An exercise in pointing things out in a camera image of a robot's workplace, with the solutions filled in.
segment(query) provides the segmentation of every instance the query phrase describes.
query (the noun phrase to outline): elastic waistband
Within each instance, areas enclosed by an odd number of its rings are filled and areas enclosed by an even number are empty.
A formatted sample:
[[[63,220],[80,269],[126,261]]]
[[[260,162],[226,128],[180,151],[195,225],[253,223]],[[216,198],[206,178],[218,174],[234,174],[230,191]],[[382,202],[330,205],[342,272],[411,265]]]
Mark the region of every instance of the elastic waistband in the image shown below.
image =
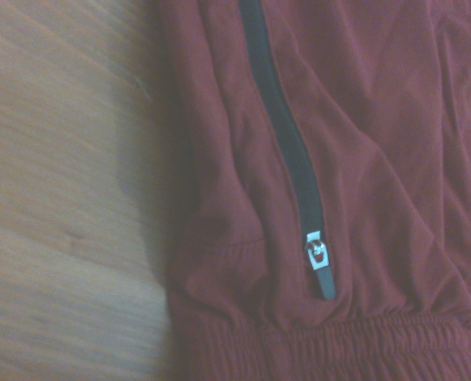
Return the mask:
[[[189,341],[194,380],[471,380],[471,332],[440,317],[373,317],[291,331],[204,327]]]

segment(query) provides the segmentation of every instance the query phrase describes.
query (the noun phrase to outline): wooden surface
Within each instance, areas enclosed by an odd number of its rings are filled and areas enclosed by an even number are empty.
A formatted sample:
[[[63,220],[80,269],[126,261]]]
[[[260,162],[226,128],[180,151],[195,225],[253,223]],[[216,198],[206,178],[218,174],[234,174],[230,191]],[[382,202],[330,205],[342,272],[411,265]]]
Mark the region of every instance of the wooden surface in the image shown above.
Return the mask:
[[[0,381],[177,380],[197,203],[153,0],[0,0]]]

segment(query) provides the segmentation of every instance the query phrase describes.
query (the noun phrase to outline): zipper pull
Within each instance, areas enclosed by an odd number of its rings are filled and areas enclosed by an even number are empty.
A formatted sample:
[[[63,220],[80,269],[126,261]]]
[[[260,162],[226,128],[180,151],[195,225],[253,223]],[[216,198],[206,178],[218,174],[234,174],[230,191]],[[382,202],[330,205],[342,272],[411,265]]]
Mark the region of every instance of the zipper pull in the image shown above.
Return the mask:
[[[307,234],[305,251],[318,276],[323,298],[331,300],[336,296],[334,277],[329,266],[329,253],[321,238],[320,231]]]

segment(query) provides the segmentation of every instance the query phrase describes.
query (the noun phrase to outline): red fabric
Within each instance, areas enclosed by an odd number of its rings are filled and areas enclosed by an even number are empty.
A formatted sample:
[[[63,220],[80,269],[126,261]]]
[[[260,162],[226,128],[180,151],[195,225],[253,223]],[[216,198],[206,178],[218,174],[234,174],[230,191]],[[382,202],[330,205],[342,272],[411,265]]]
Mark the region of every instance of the red fabric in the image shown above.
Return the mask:
[[[471,380],[471,1],[262,0],[337,295],[316,297],[234,0],[161,0],[201,187],[190,380]]]

